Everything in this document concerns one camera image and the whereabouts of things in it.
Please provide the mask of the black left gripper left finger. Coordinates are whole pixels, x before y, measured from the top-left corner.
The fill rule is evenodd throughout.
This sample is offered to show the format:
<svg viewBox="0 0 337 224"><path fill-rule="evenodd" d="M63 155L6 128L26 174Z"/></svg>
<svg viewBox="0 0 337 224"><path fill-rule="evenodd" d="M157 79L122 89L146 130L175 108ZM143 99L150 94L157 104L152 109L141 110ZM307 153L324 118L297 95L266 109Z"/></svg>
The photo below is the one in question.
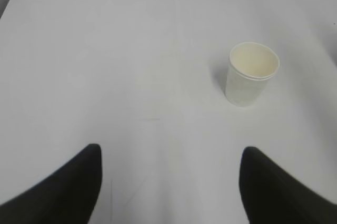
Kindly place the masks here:
<svg viewBox="0 0 337 224"><path fill-rule="evenodd" d="M89 223L102 185L102 150L89 144L29 190L1 205L1 223Z"/></svg>

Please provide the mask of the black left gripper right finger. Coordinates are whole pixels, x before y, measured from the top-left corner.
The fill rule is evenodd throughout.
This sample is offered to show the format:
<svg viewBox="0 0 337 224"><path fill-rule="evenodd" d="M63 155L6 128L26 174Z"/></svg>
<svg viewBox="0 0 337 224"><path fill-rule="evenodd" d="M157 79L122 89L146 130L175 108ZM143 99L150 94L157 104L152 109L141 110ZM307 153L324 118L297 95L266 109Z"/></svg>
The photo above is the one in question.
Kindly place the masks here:
<svg viewBox="0 0 337 224"><path fill-rule="evenodd" d="M296 180L256 147L243 150L239 190L249 223L336 223L336 204Z"/></svg>

